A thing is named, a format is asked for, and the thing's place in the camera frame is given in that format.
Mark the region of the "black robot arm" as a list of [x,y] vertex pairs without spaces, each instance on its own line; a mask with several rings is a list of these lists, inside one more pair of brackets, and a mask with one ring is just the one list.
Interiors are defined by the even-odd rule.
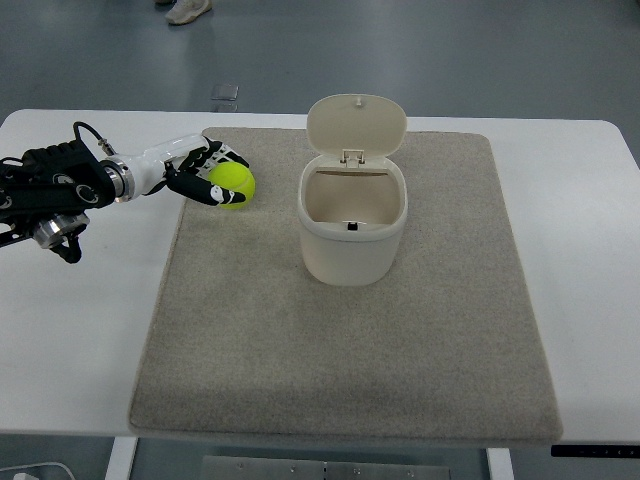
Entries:
[[82,257],[79,236],[89,219],[85,212],[115,202],[124,181],[112,166],[98,160],[81,137],[86,130],[108,155],[115,153],[93,126],[77,121],[74,138],[22,157],[1,160],[1,232],[3,247],[32,239],[65,262]]

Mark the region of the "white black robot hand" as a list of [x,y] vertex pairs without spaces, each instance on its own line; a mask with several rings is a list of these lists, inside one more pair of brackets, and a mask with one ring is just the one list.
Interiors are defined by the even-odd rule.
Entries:
[[248,162],[224,142],[193,134],[151,147],[138,156],[111,155],[102,165],[114,184],[118,202],[167,187],[198,203],[220,207],[207,174],[222,162],[238,162],[249,168]]

